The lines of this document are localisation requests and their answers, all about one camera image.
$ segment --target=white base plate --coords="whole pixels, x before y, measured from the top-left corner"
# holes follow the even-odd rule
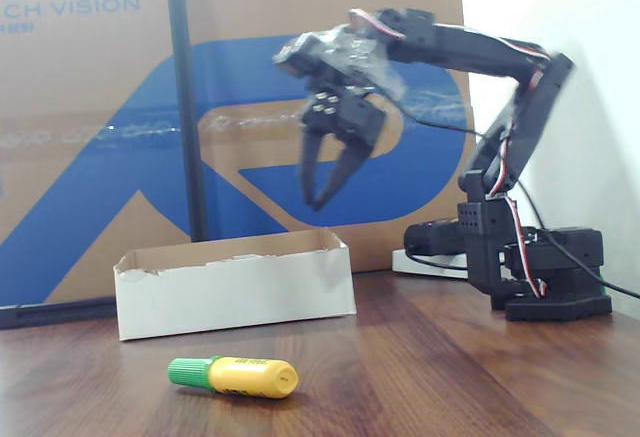
[[[463,270],[449,270],[449,269],[439,269],[438,267],[431,267],[425,264],[419,264],[418,262],[414,262],[410,258],[408,258],[404,249],[394,250],[392,254],[392,266],[391,268],[396,272],[404,272],[407,274],[419,274],[419,275],[429,275],[432,277],[447,277],[447,278],[455,278],[455,279],[466,279],[467,272]],[[467,266],[467,256],[464,254],[460,255],[436,255],[436,256],[425,256],[421,257],[416,255],[416,257],[427,260],[429,262],[435,262],[437,264],[446,264],[446,265],[455,265],[457,267],[466,267]],[[506,267],[502,266],[500,268],[502,277],[508,279],[511,277],[511,272]]]

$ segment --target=green cap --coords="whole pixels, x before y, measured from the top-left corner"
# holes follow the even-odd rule
[[[209,383],[209,367],[220,357],[214,355],[208,359],[173,359],[169,364],[169,380],[174,384],[216,392]]]

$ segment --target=black cable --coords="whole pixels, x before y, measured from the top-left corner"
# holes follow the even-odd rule
[[[405,116],[409,117],[415,123],[420,124],[420,125],[424,125],[424,126],[427,126],[427,127],[433,127],[433,128],[436,128],[436,129],[453,130],[455,132],[463,132],[465,134],[476,135],[476,136],[482,138],[483,140],[485,140],[485,142],[487,142],[487,144],[492,145],[492,142],[482,132],[478,132],[478,131],[473,130],[473,129],[467,129],[465,127],[458,127],[457,125],[439,124],[439,123],[436,123],[436,122],[426,122],[426,121],[423,121],[423,120],[419,120],[411,112],[407,111],[407,109],[405,109],[404,106],[402,104],[400,104],[400,102],[398,102],[396,99],[394,99],[389,94],[389,92],[387,92],[385,89],[383,89],[379,85],[375,84],[373,81],[367,79],[366,77],[363,77],[363,78],[365,80],[368,80],[368,83],[370,85],[372,85],[373,87],[375,87],[384,98],[386,98],[389,102],[391,102],[401,113],[403,113]],[[498,157],[500,159],[502,159],[502,156],[500,155],[499,149],[493,149],[493,150],[495,150],[497,152],[496,155],[498,155]],[[512,181],[514,181],[516,184],[518,184],[520,186],[520,188],[522,189],[522,192],[524,193],[527,201],[529,202],[529,205],[531,206],[531,209],[533,210],[533,213],[535,214],[536,220],[538,221],[538,224],[540,225],[540,230],[542,231],[542,233],[544,234],[545,238],[549,241],[549,243],[551,245],[553,245],[558,251],[560,251],[560,253],[562,253],[565,257],[567,257],[569,260],[571,260],[574,264],[576,264],[578,267],[580,267],[590,278],[598,281],[601,285],[603,285],[603,286],[605,286],[605,287],[607,287],[607,288],[609,288],[611,290],[615,290],[616,292],[620,292],[621,294],[625,294],[625,295],[628,295],[630,297],[634,297],[636,299],[640,299],[640,294],[639,293],[633,292],[632,290],[628,290],[628,289],[625,289],[624,287],[620,287],[618,285],[615,285],[615,284],[607,282],[602,277],[600,277],[598,274],[596,274],[593,270],[591,270],[589,267],[587,267],[575,255],[573,255],[571,252],[569,252],[567,249],[565,249],[562,246],[562,244],[560,244],[555,239],[555,237],[552,235],[552,233],[549,231],[549,229],[547,229],[547,227],[544,225],[544,222],[542,221],[542,217],[540,215],[540,212],[538,211],[538,208],[536,207],[536,205],[533,203],[533,199],[531,198],[531,195],[529,194],[529,191],[527,191],[526,187],[522,184],[522,182],[520,181],[519,178],[515,178],[515,176],[511,176],[511,177],[512,177]],[[423,264],[427,264],[427,265],[432,265],[434,267],[438,267],[438,265],[433,265],[433,262],[417,260],[416,258],[412,258],[409,254],[407,254],[407,257],[409,257],[411,260],[414,260],[416,262],[420,262],[420,263],[423,263]]]
[[[529,195],[529,191],[522,184],[522,182],[520,182],[519,179],[516,179],[516,183],[522,189],[522,192],[524,193],[525,197],[527,198],[527,201],[529,202],[529,205],[531,206],[531,209],[533,210],[533,213],[536,216],[536,220],[538,221],[538,225],[540,225],[540,230],[543,232],[545,238],[548,240],[548,242],[551,245],[553,245],[557,250],[559,250],[560,253],[562,253],[566,258],[568,258],[574,264],[576,264],[578,267],[580,267],[589,277],[591,277],[592,279],[598,281],[600,284],[604,285],[605,287],[607,287],[607,288],[609,288],[611,290],[615,290],[616,292],[620,292],[621,294],[625,294],[625,295],[628,295],[630,297],[635,297],[636,299],[640,299],[640,294],[638,294],[638,293],[636,293],[636,292],[634,292],[632,290],[625,289],[624,287],[620,287],[620,286],[618,286],[616,284],[611,284],[611,283],[607,282],[602,277],[600,277],[598,274],[596,274],[593,270],[591,270],[589,267],[587,267],[583,262],[581,262],[580,259],[578,259],[575,255],[573,255],[571,252],[569,252],[567,249],[565,249],[563,247],[563,245],[556,240],[556,238],[553,236],[551,231],[549,229],[547,229],[547,227],[544,225],[544,222],[542,221],[542,217],[540,216],[540,212],[538,211],[538,208],[536,207],[536,205],[533,203],[533,200],[531,199],[531,195]]]
[[[438,269],[461,270],[463,272],[466,272],[467,270],[469,270],[466,267],[460,267],[460,266],[457,266],[457,265],[440,264],[438,262],[431,262],[429,260],[420,259],[420,258],[416,257],[414,254],[412,254],[411,252],[409,252],[407,249],[404,249],[404,255],[406,255],[407,258],[413,260],[414,262],[417,262],[419,264],[428,265],[430,267],[437,267]]]

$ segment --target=black pole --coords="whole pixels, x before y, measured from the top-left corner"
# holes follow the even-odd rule
[[[184,173],[187,180],[187,200],[191,240],[201,242],[209,239],[207,205],[205,200],[200,139],[193,91],[193,69],[191,64],[191,39],[186,0],[169,0],[171,40],[176,65],[178,108],[184,153]]]

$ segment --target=clear plastic wrap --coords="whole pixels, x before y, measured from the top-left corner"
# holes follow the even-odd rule
[[[348,24],[313,34],[324,44],[321,58],[327,63],[345,74],[361,73],[396,100],[404,96],[407,86],[391,67],[383,43],[355,32]]]

